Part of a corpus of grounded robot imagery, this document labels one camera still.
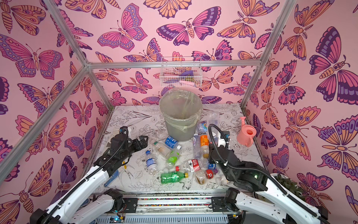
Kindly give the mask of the clear white label bottle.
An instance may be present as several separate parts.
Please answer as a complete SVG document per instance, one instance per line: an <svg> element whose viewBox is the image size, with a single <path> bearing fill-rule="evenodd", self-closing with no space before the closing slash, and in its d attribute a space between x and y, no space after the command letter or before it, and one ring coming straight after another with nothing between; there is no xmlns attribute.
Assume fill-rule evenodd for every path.
<svg viewBox="0 0 358 224"><path fill-rule="evenodd" d="M219 186L229 186L233 182L229 181L225 176L219 175L215 178L215 183Z"/></svg>

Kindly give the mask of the small blue cap bottle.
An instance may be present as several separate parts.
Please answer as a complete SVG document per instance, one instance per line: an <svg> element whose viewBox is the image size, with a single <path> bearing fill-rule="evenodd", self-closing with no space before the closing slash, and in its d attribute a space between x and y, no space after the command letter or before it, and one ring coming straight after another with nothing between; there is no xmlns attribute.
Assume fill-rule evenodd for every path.
<svg viewBox="0 0 358 224"><path fill-rule="evenodd" d="M151 175L156 174L158 171L158 165L156 163L155 157L149 150L145 152L145 155L146 155L145 163L146 163L147 172Z"/></svg>

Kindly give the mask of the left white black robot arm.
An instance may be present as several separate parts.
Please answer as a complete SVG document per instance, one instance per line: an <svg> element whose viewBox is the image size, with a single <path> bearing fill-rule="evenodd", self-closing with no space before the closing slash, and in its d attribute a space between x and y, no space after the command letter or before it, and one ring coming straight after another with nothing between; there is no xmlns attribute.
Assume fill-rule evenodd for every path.
<svg viewBox="0 0 358 224"><path fill-rule="evenodd" d="M64 196L47 209L37 209L30 216L31 224L88 224L108 211L120 211L124 207L120 190L110 189L85 207L81 205L106 182L119 168L127 165L134 153L148 146L148 136L129 138L128 127L121 127L111 138L107 149L90 168L88 173Z"/></svg>

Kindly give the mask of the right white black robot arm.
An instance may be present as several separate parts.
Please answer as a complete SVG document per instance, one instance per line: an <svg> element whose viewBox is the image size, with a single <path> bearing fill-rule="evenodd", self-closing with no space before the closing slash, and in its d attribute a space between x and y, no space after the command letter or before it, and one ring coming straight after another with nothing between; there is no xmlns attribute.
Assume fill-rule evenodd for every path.
<svg viewBox="0 0 358 224"><path fill-rule="evenodd" d="M229 138L216 125L210 125L209 161L216 163L224 177L233 183L222 205L229 211L251 212L276 224L327 224L325 208L310 205L265 170L262 166L241 161L229 149Z"/></svg>

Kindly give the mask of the colourful label bottle by bin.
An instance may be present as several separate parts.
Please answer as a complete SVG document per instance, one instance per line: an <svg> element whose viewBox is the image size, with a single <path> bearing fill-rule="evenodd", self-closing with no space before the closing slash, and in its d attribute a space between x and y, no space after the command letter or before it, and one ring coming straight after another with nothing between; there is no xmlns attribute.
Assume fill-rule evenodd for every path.
<svg viewBox="0 0 358 224"><path fill-rule="evenodd" d="M197 133L198 134L206 134L208 132L208 125L207 125L207 122L204 120L204 121L200 121L198 124L197 124Z"/></svg>

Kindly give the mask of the grey mesh waste bin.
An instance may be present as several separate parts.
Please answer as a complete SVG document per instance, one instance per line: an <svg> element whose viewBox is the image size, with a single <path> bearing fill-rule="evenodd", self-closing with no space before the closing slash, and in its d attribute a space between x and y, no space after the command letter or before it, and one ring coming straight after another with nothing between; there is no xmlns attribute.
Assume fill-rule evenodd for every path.
<svg viewBox="0 0 358 224"><path fill-rule="evenodd" d="M199 96L187 90L171 89L159 101L167 132L178 141L193 138L202 109Z"/></svg>

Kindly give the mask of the orange label bottle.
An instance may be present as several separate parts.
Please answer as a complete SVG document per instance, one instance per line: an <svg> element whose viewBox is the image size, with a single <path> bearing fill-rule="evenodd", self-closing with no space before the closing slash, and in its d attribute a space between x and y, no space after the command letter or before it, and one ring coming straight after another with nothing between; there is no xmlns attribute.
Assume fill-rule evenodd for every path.
<svg viewBox="0 0 358 224"><path fill-rule="evenodd" d="M209 139L207 135L200 136L200 149L202 151L203 157L209 157Z"/></svg>

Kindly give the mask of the pink plastic watering can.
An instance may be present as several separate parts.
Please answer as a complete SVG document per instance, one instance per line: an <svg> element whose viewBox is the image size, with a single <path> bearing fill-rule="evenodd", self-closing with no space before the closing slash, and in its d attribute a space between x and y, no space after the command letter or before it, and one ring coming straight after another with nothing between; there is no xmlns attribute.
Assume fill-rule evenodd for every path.
<svg viewBox="0 0 358 224"><path fill-rule="evenodd" d="M245 124L246 117L240 117L241 119L241 129L237 135L237 141L246 147L250 147L254 143L254 137L257 134L256 129L248 124Z"/></svg>

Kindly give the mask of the red white label bottle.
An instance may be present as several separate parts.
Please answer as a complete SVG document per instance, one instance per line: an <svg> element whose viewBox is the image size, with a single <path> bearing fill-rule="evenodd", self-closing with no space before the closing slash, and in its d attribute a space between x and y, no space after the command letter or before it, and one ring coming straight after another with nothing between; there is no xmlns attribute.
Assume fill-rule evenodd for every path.
<svg viewBox="0 0 358 224"><path fill-rule="evenodd" d="M193 173L200 170L200 165L197 159L184 161L181 165L175 167L175 171Z"/></svg>

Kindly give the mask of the purple label clear bottle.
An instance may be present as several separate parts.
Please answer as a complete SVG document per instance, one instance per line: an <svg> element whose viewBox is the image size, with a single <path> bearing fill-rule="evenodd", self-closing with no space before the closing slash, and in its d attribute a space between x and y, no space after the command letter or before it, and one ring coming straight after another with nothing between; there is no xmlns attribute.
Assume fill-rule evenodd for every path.
<svg viewBox="0 0 358 224"><path fill-rule="evenodd" d="M200 149L200 137L198 133L195 133L193 136L193 157L199 159L202 157Z"/></svg>

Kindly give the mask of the clear green cap bottle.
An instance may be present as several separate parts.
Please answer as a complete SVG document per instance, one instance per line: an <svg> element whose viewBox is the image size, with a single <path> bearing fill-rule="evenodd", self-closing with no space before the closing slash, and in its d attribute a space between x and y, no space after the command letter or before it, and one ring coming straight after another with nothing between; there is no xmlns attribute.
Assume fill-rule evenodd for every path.
<svg viewBox="0 0 358 224"><path fill-rule="evenodd" d="M169 157L171 150L167 148L163 143L155 141L153 144L154 144L154 148L161 156L163 156L164 158Z"/></svg>

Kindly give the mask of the lime green label bottle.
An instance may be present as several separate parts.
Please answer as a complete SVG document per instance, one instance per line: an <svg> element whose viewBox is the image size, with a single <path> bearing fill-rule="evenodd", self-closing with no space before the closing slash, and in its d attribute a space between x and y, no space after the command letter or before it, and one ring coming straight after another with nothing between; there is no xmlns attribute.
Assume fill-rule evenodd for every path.
<svg viewBox="0 0 358 224"><path fill-rule="evenodd" d="M180 153L177 151L172 151L167 155L166 159L166 168L173 168L175 167L176 162L180 157Z"/></svg>

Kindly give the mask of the green plastic bottle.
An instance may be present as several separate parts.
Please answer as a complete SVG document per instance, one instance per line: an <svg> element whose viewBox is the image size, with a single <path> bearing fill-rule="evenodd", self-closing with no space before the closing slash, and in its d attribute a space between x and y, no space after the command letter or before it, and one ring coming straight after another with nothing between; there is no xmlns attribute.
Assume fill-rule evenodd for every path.
<svg viewBox="0 0 358 224"><path fill-rule="evenodd" d="M161 184L170 184L170 183L179 183L182 179L186 179L188 177L189 177L188 173L174 171L170 173L161 174L160 180L161 180Z"/></svg>

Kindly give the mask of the potted green plant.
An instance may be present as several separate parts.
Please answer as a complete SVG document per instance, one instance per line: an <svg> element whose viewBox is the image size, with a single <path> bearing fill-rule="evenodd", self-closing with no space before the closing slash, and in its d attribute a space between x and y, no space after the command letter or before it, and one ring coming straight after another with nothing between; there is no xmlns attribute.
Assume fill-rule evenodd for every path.
<svg viewBox="0 0 358 224"><path fill-rule="evenodd" d="M291 180L290 178L282 175L282 174L277 174L277 176L275 177L275 179L286 189L288 189L291 193L293 193L294 195L296 195L297 197L299 197L300 199L304 200L303 197L303 189L301 187L299 187L297 185L296 182L294 182L293 180Z"/></svg>

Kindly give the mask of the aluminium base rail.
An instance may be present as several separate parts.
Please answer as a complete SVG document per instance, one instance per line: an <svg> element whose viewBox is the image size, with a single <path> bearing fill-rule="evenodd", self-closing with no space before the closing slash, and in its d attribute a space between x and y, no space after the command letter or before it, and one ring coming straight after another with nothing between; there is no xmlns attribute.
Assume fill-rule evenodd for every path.
<svg viewBox="0 0 358 224"><path fill-rule="evenodd" d="M224 206L225 193L124 194L123 208L94 224L242 224L245 211Z"/></svg>

